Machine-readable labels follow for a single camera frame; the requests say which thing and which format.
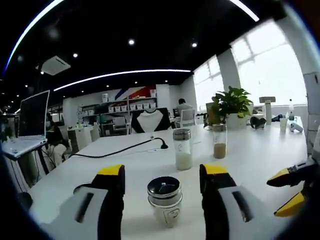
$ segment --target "person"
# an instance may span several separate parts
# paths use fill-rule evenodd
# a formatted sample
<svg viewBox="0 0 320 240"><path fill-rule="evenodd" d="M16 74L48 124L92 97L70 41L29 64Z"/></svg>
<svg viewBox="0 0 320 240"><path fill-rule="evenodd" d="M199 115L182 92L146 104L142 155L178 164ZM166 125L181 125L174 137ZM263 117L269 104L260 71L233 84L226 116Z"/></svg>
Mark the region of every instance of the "person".
<svg viewBox="0 0 320 240"><path fill-rule="evenodd" d="M179 116L181 116L182 110L188 110L193 108L190 104L187 104L186 100L184 100L183 98L180 98L178 102L179 105L176 108L178 109Z"/></svg>
<svg viewBox="0 0 320 240"><path fill-rule="evenodd" d="M48 140L47 152L50 157L53 157L55 166L58 166L63 161L63 154L67 150L68 144L62 137L61 131L53 121L50 113L46 114L45 127Z"/></svg>

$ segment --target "headphones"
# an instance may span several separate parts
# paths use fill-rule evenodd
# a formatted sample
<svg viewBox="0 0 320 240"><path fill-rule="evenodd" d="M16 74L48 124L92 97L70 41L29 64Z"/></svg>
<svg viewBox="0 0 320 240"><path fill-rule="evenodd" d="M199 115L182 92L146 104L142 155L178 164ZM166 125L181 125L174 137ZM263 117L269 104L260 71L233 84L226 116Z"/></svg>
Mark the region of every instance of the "headphones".
<svg viewBox="0 0 320 240"><path fill-rule="evenodd" d="M250 125L253 129L260 129L260 128L265 128L267 120L264 118L257 118L256 116L253 116L250 118Z"/></svg>

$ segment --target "laptop screen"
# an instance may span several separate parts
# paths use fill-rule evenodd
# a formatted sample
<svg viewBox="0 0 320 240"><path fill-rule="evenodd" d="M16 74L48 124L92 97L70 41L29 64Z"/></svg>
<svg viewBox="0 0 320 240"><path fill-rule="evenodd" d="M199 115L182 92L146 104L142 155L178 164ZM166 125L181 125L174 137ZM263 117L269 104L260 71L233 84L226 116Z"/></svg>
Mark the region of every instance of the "laptop screen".
<svg viewBox="0 0 320 240"><path fill-rule="evenodd" d="M21 101L18 136L46 136L46 114L50 91Z"/></svg>

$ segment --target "metal lid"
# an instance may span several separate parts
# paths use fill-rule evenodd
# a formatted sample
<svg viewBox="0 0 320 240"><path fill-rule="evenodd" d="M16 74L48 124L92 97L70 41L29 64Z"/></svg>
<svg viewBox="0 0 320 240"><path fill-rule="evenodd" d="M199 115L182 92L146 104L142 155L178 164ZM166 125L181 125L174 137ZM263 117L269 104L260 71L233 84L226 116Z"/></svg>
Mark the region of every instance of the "metal lid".
<svg viewBox="0 0 320 240"><path fill-rule="evenodd" d="M173 140L182 141L191 138L191 131L187 128L176 129L173 131Z"/></svg>
<svg viewBox="0 0 320 240"><path fill-rule="evenodd" d="M212 130L214 132L225 132L227 130L227 126L223 123L220 124L213 124L212 125Z"/></svg>
<svg viewBox="0 0 320 240"><path fill-rule="evenodd" d="M161 176L151 180L147 186L150 196L167 199L172 198L181 190L180 182L172 176Z"/></svg>

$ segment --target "stainless steel cup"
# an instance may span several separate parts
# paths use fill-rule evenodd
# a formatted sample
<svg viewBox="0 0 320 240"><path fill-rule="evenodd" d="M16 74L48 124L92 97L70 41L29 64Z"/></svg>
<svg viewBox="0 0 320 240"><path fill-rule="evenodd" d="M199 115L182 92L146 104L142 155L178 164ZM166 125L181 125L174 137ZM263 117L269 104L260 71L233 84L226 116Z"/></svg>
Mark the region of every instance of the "stainless steel cup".
<svg viewBox="0 0 320 240"><path fill-rule="evenodd" d="M179 180L171 176L157 177L149 182L147 193L155 219L167 228L174 227L180 218L183 198Z"/></svg>

